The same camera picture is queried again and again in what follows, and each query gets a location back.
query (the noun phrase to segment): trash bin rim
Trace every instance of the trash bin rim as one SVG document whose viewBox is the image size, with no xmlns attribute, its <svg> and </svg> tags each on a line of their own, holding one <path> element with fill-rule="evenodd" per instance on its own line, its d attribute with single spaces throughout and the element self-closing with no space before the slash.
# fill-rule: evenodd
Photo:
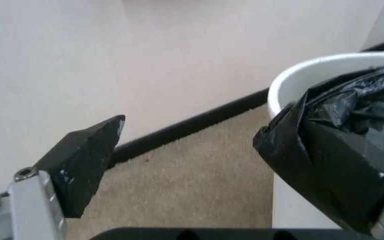
<svg viewBox="0 0 384 240">
<path fill-rule="evenodd" d="M 313 65 L 325 63 L 325 62 L 331 62 L 331 61 L 336 61 L 341 59 L 368 58 L 368 57 L 384 57 L 384 52 L 360 52 L 360 53 L 343 53 L 343 54 L 329 55 L 329 56 L 317 57 L 314 59 L 306 60 L 287 68 L 286 70 L 281 72 L 275 78 L 275 80 L 273 80 L 272 84 L 269 87 L 269 93 L 267 95 L 267 105 L 268 105 L 270 118 L 271 119 L 274 118 L 282 109 L 279 101 L 279 93 L 280 93 L 282 84 L 285 82 L 285 80 L 289 76 L 295 74 L 297 71 Z"/>
</svg>

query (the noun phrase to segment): carpet floor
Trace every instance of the carpet floor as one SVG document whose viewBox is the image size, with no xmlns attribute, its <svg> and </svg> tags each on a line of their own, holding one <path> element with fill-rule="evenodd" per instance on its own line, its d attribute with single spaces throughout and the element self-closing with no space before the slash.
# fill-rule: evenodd
<svg viewBox="0 0 384 240">
<path fill-rule="evenodd" d="M 252 147 L 264 105 L 108 170 L 68 240 L 117 227 L 269 228 L 273 172 Z"/>
</svg>

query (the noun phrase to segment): white trash bin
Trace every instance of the white trash bin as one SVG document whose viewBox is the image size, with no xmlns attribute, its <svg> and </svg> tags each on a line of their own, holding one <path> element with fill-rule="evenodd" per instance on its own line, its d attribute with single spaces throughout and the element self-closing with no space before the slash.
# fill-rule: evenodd
<svg viewBox="0 0 384 240">
<path fill-rule="evenodd" d="M 305 91 L 336 76 L 384 66 L 384 52 L 350 53 L 316 58 L 283 71 L 270 85 L 268 111 L 274 118 L 288 103 Z M 340 228 L 275 174 L 273 179 L 273 228 Z"/>
</svg>

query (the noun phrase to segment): black plastic bag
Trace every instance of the black plastic bag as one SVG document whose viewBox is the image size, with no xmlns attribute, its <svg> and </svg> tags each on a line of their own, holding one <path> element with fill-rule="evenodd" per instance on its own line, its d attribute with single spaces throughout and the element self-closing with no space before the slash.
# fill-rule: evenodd
<svg viewBox="0 0 384 240">
<path fill-rule="evenodd" d="M 308 89 L 260 129 L 253 146 L 334 222 L 369 233 L 384 206 L 384 67 Z"/>
</svg>

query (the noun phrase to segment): bin liner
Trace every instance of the bin liner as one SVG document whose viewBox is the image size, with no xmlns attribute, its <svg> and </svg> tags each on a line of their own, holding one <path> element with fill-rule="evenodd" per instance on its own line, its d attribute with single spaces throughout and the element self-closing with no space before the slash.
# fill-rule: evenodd
<svg viewBox="0 0 384 240">
<path fill-rule="evenodd" d="M 384 206 L 384 66 L 309 88 L 253 146 L 334 222 L 368 234 Z"/>
</svg>

